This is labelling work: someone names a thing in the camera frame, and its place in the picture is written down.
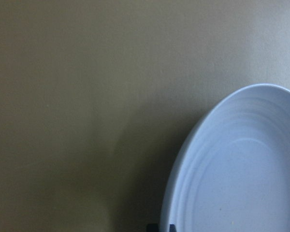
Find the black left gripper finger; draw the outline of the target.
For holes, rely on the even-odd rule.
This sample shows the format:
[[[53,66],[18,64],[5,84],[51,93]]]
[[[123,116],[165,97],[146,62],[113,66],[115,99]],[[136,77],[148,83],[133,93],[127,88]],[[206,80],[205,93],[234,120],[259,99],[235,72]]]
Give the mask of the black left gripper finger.
[[[157,223],[150,223],[146,225],[146,232],[176,232],[176,226],[170,224],[166,230],[162,230]]]

